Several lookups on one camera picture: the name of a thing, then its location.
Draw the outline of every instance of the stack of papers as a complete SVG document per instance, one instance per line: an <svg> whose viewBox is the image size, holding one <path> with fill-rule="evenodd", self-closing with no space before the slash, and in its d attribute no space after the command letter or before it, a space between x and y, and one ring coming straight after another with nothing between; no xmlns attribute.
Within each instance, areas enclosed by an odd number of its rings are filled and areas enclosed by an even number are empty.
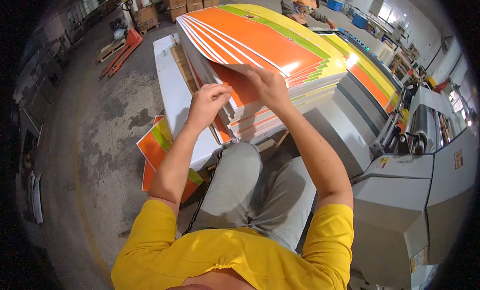
<svg viewBox="0 0 480 290"><path fill-rule="evenodd" d="M141 189L150 191L156 169L167 156L167 153L173 145L172 135L165 116L155 116L153 127L143 136L137 146L145 156L145 167L143 169L143 179ZM184 203L190 195L202 184L203 179L191 168L188 170L188 179L183 190L181 202Z"/></svg>
<svg viewBox="0 0 480 290"><path fill-rule="evenodd" d="M250 66L285 78L292 104L305 113L333 97L345 56L314 32L266 8L233 4L177 17L178 35L198 88L225 84L229 102L213 123L220 144L268 137L284 128L244 75Z"/></svg>

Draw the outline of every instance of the pallet jack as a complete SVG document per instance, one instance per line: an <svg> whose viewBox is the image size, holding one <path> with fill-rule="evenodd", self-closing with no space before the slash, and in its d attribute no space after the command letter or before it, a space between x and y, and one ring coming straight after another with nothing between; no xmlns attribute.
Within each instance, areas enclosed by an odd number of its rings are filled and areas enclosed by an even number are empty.
<svg viewBox="0 0 480 290"><path fill-rule="evenodd" d="M128 11L130 17L132 18L133 27L129 29L127 33L127 40L125 41L125 47L118 53L117 57L113 59L113 61L105 68L105 70L100 74L99 79L102 79L104 76L108 74L108 77L112 77L122 66L123 62L133 53L135 48L137 48L140 43L144 41L142 35L140 35L140 30L135 22L134 15L132 14L131 5L133 4L133 0L127 0L123 3L122 9Z"/></svg>

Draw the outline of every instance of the sticker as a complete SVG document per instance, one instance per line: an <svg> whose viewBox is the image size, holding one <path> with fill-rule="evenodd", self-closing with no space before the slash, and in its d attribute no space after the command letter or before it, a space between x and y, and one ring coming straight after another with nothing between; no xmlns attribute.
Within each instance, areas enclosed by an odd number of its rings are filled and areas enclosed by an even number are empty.
<svg viewBox="0 0 480 290"><path fill-rule="evenodd" d="M410 258L411 273L414 273L415 270L427 264L427 261L428 261L428 250L427 250L427 247L425 246L421 251L419 251L416 255Z"/></svg>
<svg viewBox="0 0 480 290"><path fill-rule="evenodd" d="M387 164L388 158L387 157L381 157L380 161L378 161L377 168L383 169L385 168L385 165Z"/></svg>
<svg viewBox="0 0 480 290"><path fill-rule="evenodd" d="M462 150L460 149L455 153L455 169L459 169L463 165L463 155Z"/></svg>

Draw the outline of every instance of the yellow shirt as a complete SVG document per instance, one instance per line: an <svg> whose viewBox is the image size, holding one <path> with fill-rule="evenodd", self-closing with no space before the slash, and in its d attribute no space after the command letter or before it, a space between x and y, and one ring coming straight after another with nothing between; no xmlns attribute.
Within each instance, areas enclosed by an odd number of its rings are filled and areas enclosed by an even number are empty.
<svg viewBox="0 0 480 290"><path fill-rule="evenodd" d="M305 15L315 12L317 8L316 0L292 0L297 14L291 14L291 17L299 24L307 23Z"/></svg>
<svg viewBox="0 0 480 290"><path fill-rule="evenodd" d="M346 289L350 280L353 211L320 208L301 256L248 227L204 229L175 240L176 218L157 200L143 204L117 256L117 290L165 289L212 269L234 269L256 289Z"/></svg>

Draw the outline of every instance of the blue crate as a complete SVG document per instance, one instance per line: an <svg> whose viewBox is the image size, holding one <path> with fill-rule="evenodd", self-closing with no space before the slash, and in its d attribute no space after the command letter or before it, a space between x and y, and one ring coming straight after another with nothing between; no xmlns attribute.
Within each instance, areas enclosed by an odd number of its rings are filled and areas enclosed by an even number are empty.
<svg viewBox="0 0 480 290"><path fill-rule="evenodd" d="M352 23L357 28L366 29L368 25L368 19L361 16L360 14L355 14L355 16L352 19Z"/></svg>
<svg viewBox="0 0 480 290"><path fill-rule="evenodd" d="M336 0L328 0L327 7L332 9L333 11L340 11L343 7L343 4Z"/></svg>

